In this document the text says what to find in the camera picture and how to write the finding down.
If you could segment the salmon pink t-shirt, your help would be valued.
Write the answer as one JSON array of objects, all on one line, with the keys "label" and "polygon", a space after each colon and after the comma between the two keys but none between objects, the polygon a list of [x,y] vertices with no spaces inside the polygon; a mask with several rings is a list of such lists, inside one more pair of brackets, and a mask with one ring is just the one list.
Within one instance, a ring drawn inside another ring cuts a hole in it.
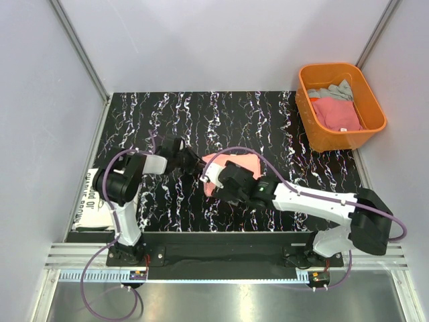
[{"label": "salmon pink t-shirt", "polygon": [[[203,156],[202,159],[205,162],[210,161],[210,159],[215,154],[209,154]],[[225,166],[227,161],[234,162],[250,171],[253,172],[254,179],[258,179],[261,177],[261,164],[259,158],[255,154],[221,154],[218,156],[213,163],[218,164],[219,166]],[[213,183],[204,183],[204,193],[207,197],[211,197],[213,191],[215,189],[215,185]]]}]

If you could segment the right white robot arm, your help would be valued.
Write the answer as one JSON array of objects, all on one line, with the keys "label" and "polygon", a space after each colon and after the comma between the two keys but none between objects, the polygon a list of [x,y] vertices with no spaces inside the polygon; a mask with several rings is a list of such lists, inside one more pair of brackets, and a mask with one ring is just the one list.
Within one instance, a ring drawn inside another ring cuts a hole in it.
[{"label": "right white robot arm", "polygon": [[311,235],[304,249],[307,263],[319,266],[333,255],[358,249],[373,256],[387,251],[391,213],[369,189],[358,193],[330,193],[294,186],[278,178],[261,176],[228,161],[212,163],[204,178],[215,185],[214,197],[253,208],[299,212],[336,223]]}]

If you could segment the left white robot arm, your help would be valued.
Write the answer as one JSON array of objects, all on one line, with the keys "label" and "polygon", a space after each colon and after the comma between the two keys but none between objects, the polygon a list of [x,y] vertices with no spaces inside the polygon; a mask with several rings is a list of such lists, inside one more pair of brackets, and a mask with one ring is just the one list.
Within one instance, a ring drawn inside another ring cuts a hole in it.
[{"label": "left white robot arm", "polygon": [[140,264],[144,248],[137,245],[141,239],[134,198],[145,174],[168,175],[176,169],[183,173],[199,175],[205,167],[201,157],[186,146],[181,137],[163,139],[154,152],[115,148],[98,167],[93,178],[93,188],[111,211],[115,241],[120,246],[121,257],[132,266]]}]

